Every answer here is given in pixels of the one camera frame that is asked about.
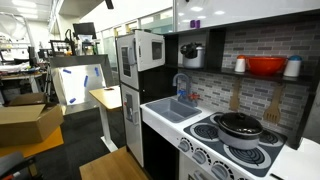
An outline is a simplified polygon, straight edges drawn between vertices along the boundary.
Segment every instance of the black shelf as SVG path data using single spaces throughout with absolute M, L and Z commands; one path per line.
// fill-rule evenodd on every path
M 282 74 L 276 74 L 273 76 L 260 76 L 260 75 L 254 75 L 250 72 L 244 72 L 244 73 L 235 72 L 231 68 L 189 69 L 189 68 L 184 68 L 182 65 L 178 65 L 178 66 L 166 65 L 166 67 L 185 69 L 185 70 L 191 70 L 191 71 L 207 72 L 207 73 L 212 73 L 212 74 L 236 76 L 236 77 L 242 77 L 242 78 L 251 78 L 251 79 L 258 79 L 258 80 L 265 80 L 265 81 L 274 81 L 274 82 L 278 82 L 278 83 L 305 85 L 305 86 L 310 86 L 310 84 L 312 83 L 312 76 L 286 77 L 286 76 L 283 76 Z

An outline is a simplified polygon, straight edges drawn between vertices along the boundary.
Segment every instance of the gray brick wall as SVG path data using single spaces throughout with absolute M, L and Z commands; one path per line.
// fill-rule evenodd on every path
M 320 21 L 227 31 L 223 67 L 234 68 L 238 55 L 300 55 L 300 74 L 310 75 L 320 60 Z
M 233 84 L 236 77 L 185 69 L 179 71 L 191 78 L 191 91 L 200 95 L 199 105 L 213 111 L 231 112 L 229 101 L 233 95 Z M 178 88 L 185 89 L 183 80 L 179 79 L 178 83 Z M 239 91 L 239 112 L 255 117 L 264 127 L 292 139 L 296 135 L 307 101 L 307 87 L 284 84 L 279 105 L 281 119 L 278 124 L 273 124 L 264 120 L 263 114 L 270 105 L 275 85 L 276 82 L 243 78 Z

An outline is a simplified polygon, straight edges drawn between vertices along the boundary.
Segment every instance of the wooden utensil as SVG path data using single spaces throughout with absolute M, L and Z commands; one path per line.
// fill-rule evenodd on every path
M 270 106 L 264 112 L 263 118 L 267 121 L 277 124 L 280 121 L 279 101 L 283 89 L 282 84 L 278 84 L 273 92 L 273 97 Z
M 233 95 L 230 99 L 230 110 L 238 111 L 239 108 L 239 90 L 240 90 L 241 78 L 235 80 L 233 85 Z

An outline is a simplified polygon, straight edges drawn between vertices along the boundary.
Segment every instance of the cardboard box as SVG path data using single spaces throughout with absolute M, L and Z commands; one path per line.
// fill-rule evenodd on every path
M 16 97 L 10 101 L 9 106 L 24 106 L 45 103 L 47 103 L 47 96 L 45 93 L 29 93 Z
M 0 147 L 42 142 L 62 122 L 56 104 L 0 108 Z

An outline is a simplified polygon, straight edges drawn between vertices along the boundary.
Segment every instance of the black cabinet door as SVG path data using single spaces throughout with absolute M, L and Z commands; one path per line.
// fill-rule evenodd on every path
M 144 168 L 154 180 L 179 177 L 179 150 L 142 122 Z

